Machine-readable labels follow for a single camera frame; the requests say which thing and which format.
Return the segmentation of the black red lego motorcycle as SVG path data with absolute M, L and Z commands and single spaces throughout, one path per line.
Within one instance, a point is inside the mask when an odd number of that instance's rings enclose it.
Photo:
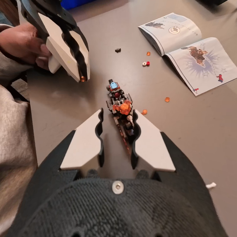
M 129 93 L 124 93 L 123 89 L 119 86 L 118 82 L 113 81 L 112 79 L 110 79 L 109 84 L 106 86 L 106 89 L 108 90 L 108 97 L 109 99 L 106 101 L 107 107 L 109 109 L 109 111 L 112 114 L 112 106 L 114 104 L 119 104 L 119 103 L 123 103 L 126 99 L 132 101 L 133 100 L 130 96 Z M 135 139 L 135 135 L 134 135 L 134 128 L 131 130 L 131 132 L 129 133 L 129 136 L 126 140 L 124 140 L 122 137 L 122 141 L 124 144 L 124 147 L 127 151 L 128 156 L 131 156 L 131 148 L 130 146 L 132 145 L 134 139 Z

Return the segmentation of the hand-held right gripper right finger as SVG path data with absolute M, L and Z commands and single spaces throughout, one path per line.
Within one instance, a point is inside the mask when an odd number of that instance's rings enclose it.
M 175 172 L 176 168 L 161 131 L 137 109 L 133 110 L 132 119 L 135 135 L 131 151 L 132 169 L 148 172 Z

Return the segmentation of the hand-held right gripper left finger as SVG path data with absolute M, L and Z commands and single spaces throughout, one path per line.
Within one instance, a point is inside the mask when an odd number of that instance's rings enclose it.
M 100 108 L 80 126 L 75 133 L 61 163 L 61 170 L 98 170 L 104 164 L 103 108 Z

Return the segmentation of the person's left forearm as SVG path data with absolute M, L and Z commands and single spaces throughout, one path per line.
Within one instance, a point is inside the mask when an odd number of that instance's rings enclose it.
M 0 53 L 0 80 L 2 81 L 10 81 L 31 68 L 31 65 L 20 64 Z

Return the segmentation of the person's left hand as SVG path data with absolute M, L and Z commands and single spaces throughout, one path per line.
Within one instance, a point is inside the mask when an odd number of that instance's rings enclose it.
M 3 30 L 0 33 L 0 49 L 7 57 L 22 64 L 37 65 L 49 70 L 50 51 L 38 38 L 36 27 L 30 23 Z

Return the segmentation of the lego instruction booklet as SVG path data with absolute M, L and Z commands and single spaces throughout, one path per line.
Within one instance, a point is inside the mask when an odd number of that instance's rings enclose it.
M 237 66 L 215 37 L 202 39 L 189 18 L 170 13 L 138 26 L 161 57 L 167 57 L 195 97 L 237 79 Z

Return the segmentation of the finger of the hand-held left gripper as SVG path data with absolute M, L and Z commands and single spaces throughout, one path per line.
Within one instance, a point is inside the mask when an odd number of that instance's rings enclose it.
M 56 73 L 62 66 L 75 81 L 82 81 L 77 60 L 71 53 L 72 49 L 65 43 L 61 28 L 47 16 L 41 13 L 38 15 L 49 34 L 46 40 L 46 47 L 52 54 L 48 61 L 49 71 Z
M 88 46 L 86 46 L 87 41 L 76 31 L 70 31 L 70 35 L 73 38 L 72 50 L 78 65 L 79 79 L 81 76 L 86 76 L 89 80 L 90 60 Z

